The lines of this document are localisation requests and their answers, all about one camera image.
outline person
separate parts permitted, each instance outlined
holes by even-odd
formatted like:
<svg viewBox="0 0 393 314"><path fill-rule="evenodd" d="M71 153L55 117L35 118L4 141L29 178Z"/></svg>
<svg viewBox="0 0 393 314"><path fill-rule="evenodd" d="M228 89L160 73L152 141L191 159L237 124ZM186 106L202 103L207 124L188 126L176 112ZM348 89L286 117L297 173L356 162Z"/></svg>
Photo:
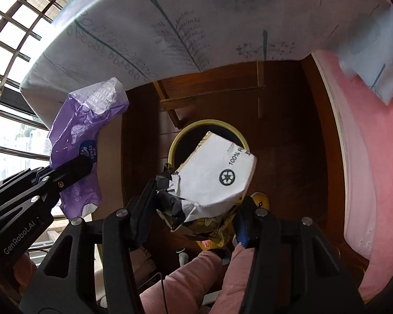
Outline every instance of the person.
<svg viewBox="0 0 393 314"><path fill-rule="evenodd" d="M263 193L252 194L257 206L269 209L269 200ZM237 314L246 291L252 267L254 248L245 249L238 243L232 253L224 276L222 290L210 314ZM210 290L222 271L222 257L217 249L202 251L191 262L166 276L164 289L169 314L197 314L204 295ZM140 295L146 314L166 314L161 282Z"/></svg>

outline window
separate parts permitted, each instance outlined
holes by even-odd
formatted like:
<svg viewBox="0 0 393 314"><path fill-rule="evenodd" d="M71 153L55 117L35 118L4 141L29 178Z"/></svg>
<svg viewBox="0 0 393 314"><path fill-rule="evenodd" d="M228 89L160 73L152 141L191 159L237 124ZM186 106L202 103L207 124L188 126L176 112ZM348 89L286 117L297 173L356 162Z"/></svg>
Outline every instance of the window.
<svg viewBox="0 0 393 314"><path fill-rule="evenodd" d="M0 0L0 85L5 92L19 92L35 60L39 41L50 22L68 0ZM0 181L27 168L49 165L51 143L48 129L32 110L18 110L4 103L0 94ZM48 232L61 232L68 224L57 204L51 211L55 221L32 247L49 249ZM34 253L41 261L41 252Z"/></svg>

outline wooden floor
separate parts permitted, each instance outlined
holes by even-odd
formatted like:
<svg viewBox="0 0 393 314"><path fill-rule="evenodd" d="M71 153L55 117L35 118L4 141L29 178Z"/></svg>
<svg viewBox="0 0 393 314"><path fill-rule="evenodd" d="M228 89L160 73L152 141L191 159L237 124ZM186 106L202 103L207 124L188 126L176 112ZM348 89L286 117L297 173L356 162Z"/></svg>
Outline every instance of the wooden floor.
<svg viewBox="0 0 393 314"><path fill-rule="evenodd" d="M286 65L287 74L280 83L266 88L262 120L252 90L204 96L177 113L187 124L218 119L235 126L258 158L249 194L267 194L271 211L278 218L299 220L309 216L324 224L327 170L320 121L301 64ZM159 112L159 98L152 84L128 91L127 95L130 107L125 113L125 150L133 154L125 162L128 168L124 181L128 186L124 194L129 197L140 194L147 180L162 170L179 130L166 111ZM179 266L177 249L185 247L191 258L200 252L195 242L172 234L158 216L145 246L165 275Z"/></svg>

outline silver bolt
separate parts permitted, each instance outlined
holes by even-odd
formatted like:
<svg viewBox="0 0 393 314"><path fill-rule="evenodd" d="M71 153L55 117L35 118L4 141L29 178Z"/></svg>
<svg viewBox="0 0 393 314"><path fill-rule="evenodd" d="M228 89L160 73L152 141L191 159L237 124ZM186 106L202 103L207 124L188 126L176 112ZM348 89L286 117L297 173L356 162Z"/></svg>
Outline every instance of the silver bolt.
<svg viewBox="0 0 393 314"><path fill-rule="evenodd" d="M75 217L75 218L73 218L71 221L70 221L70 223L71 223L71 225L74 225L74 226L78 226L79 224L81 224L82 223L82 218L81 217Z"/></svg>
<svg viewBox="0 0 393 314"><path fill-rule="evenodd" d="M126 210L126 209L118 209L116 211L116 215L118 217L125 217L126 215L128 215L128 210Z"/></svg>
<svg viewBox="0 0 393 314"><path fill-rule="evenodd" d="M259 217L265 217L266 215L268 215L268 211L267 211L267 209L264 209L264 208L258 208L255 210L255 214L256 214L256 216L259 216Z"/></svg>
<svg viewBox="0 0 393 314"><path fill-rule="evenodd" d="M301 219L301 223L303 223L305 226L311 226L313 224L313 220L310 217L303 217Z"/></svg>

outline purple plastic packaging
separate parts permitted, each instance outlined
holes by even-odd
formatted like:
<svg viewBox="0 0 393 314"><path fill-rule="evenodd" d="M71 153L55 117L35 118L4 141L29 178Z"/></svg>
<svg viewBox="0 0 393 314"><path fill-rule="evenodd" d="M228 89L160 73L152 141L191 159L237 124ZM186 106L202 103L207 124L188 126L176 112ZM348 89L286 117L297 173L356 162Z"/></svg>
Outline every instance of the purple plastic packaging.
<svg viewBox="0 0 393 314"><path fill-rule="evenodd" d="M79 154L93 162L92 172L60 193L68 219L92 213L101 202L97 182L97 135L102 126L125 112L129 102L122 84L111 78L68 94L49 132L50 166L57 168Z"/></svg>

